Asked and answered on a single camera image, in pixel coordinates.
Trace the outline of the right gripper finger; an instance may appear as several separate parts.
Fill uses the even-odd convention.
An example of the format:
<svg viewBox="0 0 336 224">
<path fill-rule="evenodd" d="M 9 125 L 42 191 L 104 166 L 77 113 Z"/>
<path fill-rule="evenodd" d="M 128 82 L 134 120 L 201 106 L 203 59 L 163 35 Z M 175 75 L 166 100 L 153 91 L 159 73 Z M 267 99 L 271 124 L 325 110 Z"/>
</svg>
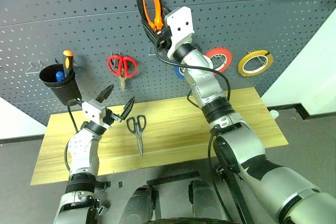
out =
<svg viewBox="0 0 336 224">
<path fill-rule="evenodd" d="M 150 42 L 152 44 L 155 44 L 156 41 L 158 40 L 157 33 L 151 28 L 151 26 L 149 25 L 149 23 L 146 20 L 141 18 L 140 21 L 141 21 L 141 24 L 143 26 L 143 29 L 144 29 L 145 34 L 147 35 L 148 39 L 150 40 Z"/>
<path fill-rule="evenodd" d="M 165 18 L 167 17 L 167 15 L 168 15 L 169 13 L 170 13 L 169 11 L 163 11 L 163 12 L 161 13 L 161 21 L 162 21 L 162 24 L 163 24 L 163 26 L 162 26 L 162 28 L 161 28 L 161 30 L 160 30 L 161 33 L 163 33 L 164 30 L 165 30 L 165 28 L 167 27 Z"/>
</svg>

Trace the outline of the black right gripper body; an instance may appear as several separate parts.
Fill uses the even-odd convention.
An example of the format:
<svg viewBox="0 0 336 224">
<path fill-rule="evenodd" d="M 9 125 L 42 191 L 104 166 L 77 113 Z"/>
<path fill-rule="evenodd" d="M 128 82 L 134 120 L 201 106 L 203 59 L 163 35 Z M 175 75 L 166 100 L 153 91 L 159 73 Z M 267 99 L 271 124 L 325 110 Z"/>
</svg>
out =
<svg viewBox="0 0 336 224">
<path fill-rule="evenodd" d="M 167 25 L 163 33 L 161 33 L 160 30 L 157 30 L 156 33 L 158 35 L 157 48 L 168 51 L 172 45 L 172 41 L 171 41 L 172 33 L 171 33 L 170 27 Z"/>
</svg>

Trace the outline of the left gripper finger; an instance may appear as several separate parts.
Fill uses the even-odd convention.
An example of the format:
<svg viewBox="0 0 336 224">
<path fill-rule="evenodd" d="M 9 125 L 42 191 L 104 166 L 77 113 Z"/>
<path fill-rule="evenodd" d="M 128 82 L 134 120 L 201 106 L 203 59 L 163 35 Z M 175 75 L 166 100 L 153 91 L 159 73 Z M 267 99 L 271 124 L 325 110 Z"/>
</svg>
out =
<svg viewBox="0 0 336 224">
<path fill-rule="evenodd" d="M 111 84 L 109 86 L 107 86 L 105 89 L 103 89 L 98 96 L 95 98 L 95 100 L 97 102 L 103 102 L 104 100 L 106 100 L 109 95 L 111 94 L 112 90 L 114 88 L 114 84 Z"/>
<path fill-rule="evenodd" d="M 119 122 L 124 121 L 124 120 L 128 117 L 129 113 L 131 112 L 131 110 L 132 110 L 132 108 L 133 108 L 133 105 L 134 105 L 134 97 L 132 97 L 132 98 L 126 103 L 126 105 L 124 106 L 124 108 L 123 108 L 123 112 L 121 113 L 120 116 L 118 116 L 118 117 L 119 117 L 119 119 L 118 119 Z"/>
</svg>

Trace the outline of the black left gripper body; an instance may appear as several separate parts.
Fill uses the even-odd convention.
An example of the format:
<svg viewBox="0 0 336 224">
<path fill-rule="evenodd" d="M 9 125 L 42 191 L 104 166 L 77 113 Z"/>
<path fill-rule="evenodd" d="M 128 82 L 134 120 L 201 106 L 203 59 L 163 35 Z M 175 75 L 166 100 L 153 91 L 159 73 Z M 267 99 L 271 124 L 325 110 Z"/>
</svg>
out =
<svg viewBox="0 0 336 224">
<path fill-rule="evenodd" d="M 123 120 L 124 117 L 122 115 L 115 114 L 112 110 L 106 108 L 106 114 L 103 117 L 103 126 L 109 130 L 115 121 L 121 122 Z"/>
</svg>

